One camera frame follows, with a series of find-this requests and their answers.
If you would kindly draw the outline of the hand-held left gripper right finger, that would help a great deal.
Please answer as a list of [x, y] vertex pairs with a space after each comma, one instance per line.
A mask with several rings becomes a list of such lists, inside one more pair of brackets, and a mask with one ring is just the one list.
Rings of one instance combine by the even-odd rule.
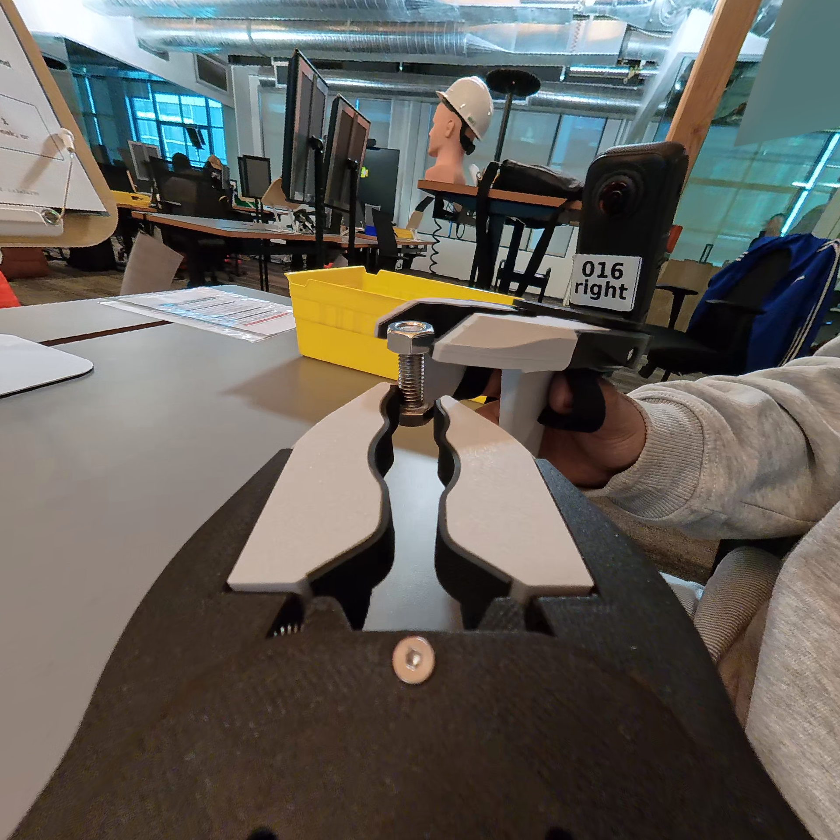
[[589, 595], [595, 583], [529, 451], [451, 396], [435, 406], [438, 579], [455, 599]]

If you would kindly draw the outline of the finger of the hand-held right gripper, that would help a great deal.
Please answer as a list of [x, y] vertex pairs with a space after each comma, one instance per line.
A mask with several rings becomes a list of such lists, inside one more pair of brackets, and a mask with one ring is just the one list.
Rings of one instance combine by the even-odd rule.
[[471, 314], [434, 344], [432, 360], [446, 382], [435, 393], [477, 398], [488, 394], [496, 371], [564, 371], [581, 333], [582, 321], [570, 318]]
[[390, 325], [396, 322], [412, 321], [429, 324], [437, 339], [456, 327], [473, 314], [483, 313], [503, 317], [520, 315], [522, 312], [509, 303], [476, 301], [466, 299], [423, 298], [406, 301], [377, 319], [373, 335], [385, 340]]

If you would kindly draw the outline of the steel hex bolt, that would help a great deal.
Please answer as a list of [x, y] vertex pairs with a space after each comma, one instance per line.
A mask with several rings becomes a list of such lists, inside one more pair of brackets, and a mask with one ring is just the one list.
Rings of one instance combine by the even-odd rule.
[[397, 355], [401, 426], [423, 426], [433, 415], [434, 403], [427, 398], [425, 386], [425, 367], [430, 354], [430, 349], [414, 349]]

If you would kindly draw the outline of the yellow plastic bin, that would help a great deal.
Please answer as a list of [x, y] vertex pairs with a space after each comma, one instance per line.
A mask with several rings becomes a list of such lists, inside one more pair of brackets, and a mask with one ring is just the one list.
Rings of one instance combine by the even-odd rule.
[[301, 355], [395, 380], [398, 362], [375, 337], [380, 317], [422, 298], [513, 303], [513, 296], [403, 272], [371, 274], [362, 266], [287, 274]]

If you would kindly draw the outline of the person's right forearm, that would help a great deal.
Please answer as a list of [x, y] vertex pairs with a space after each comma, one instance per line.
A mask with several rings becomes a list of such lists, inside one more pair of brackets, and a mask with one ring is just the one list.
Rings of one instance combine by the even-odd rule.
[[839, 338], [781, 367], [629, 396], [646, 444], [585, 495], [696, 539], [801, 536], [823, 523], [838, 533]]

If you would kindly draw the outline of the wooden top standing desk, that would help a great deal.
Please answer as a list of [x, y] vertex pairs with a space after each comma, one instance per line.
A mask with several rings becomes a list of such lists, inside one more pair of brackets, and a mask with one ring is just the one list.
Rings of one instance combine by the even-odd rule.
[[[435, 205], [450, 204], [475, 216], [476, 241], [469, 284], [483, 290], [493, 287], [508, 294], [515, 286], [521, 297], [538, 288], [542, 300], [550, 271], [541, 272], [554, 230], [580, 222], [582, 202], [569, 197], [498, 190], [491, 180], [479, 185], [420, 181], [418, 188], [434, 198]], [[517, 269], [517, 258], [527, 229], [541, 229], [528, 263]]]

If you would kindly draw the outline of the grey desk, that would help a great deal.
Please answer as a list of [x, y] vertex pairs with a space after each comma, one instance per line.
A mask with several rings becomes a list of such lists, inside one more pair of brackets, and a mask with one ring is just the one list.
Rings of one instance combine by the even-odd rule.
[[98, 301], [2, 310], [93, 363], [2, 399], [1, 832], [61, 761], [153, 582], [269, 459], [380, 378]]

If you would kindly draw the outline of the black bag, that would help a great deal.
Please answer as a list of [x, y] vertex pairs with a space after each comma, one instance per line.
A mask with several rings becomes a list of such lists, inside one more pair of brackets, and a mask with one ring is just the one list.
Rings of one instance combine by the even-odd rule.
[[507, 159], [499, 164], [491, 189], [577, 201], [582, 198], [584, 184], [573, 175], [545, 165]]

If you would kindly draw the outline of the mannequin head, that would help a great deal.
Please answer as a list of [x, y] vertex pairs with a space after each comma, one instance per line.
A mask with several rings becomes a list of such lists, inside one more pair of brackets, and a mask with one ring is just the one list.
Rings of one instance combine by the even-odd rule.
[[424, 180], [465, 185], [465, 157], [474, 147], [475, 133], [455, 110], [440, 101], [428, 135], [428, 156], [433, 159]]

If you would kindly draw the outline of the black swivel chair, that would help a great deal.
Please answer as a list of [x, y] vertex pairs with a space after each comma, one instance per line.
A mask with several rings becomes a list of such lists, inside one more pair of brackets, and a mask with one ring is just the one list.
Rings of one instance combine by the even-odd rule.
[[753, 326], [791, 262], [791, 247], [770, 239], [723, 267], [710, 279], [686, 330], [652, 338], [641, 375], [661, 369], [665, 380], [672, 374], [745, 372]]

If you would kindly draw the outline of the blue jacket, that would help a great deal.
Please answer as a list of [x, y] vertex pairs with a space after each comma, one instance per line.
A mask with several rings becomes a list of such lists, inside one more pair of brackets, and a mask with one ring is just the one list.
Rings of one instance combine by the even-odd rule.
[[678, 374], [740, 375], [808, 354], [835, 297], [838, 239], [762, 238], [710, 280], [689, 321], [700, 349], [682, 350]]

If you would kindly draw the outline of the tall black monitor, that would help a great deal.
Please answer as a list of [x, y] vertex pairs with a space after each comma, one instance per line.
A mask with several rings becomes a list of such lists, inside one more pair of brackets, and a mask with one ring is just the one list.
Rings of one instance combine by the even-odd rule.
[[280, 185], [289, 202], [313, 206], [318, 192], [316, 152], [323, 149], [329, 86], [295, 49], [288, 62], [286, 88]]
[[326, 207], [343, 214], [354, 209], [370, 131], [371, 121], [351, 102], [341, 95], [333, 100], [324, 156]]

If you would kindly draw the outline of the white hard hat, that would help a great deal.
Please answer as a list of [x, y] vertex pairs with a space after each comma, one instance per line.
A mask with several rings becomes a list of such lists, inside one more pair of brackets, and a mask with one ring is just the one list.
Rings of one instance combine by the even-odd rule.
[[490, 127], [494, 104], [486, 82], [478, 76], [461, 77], [437, 98], [458, 114], [477, 141], [482, 141]]

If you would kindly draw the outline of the laminated paper sheet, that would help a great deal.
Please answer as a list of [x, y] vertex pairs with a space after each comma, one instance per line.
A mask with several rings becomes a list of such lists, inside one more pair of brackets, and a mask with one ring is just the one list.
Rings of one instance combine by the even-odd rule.
[[222, 287], [197, 287], [103, 299], [104, 305], [182, 326], [256, 343], [292, 332], [288, 304]]

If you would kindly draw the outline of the printed instruction sheet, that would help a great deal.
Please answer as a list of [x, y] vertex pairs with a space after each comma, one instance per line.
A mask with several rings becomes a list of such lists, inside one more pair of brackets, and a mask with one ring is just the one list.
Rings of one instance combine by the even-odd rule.
[[1, 12], [2, 236], [58, 237], [67, 213], [109, 214], [109, 191], [14, 2]]

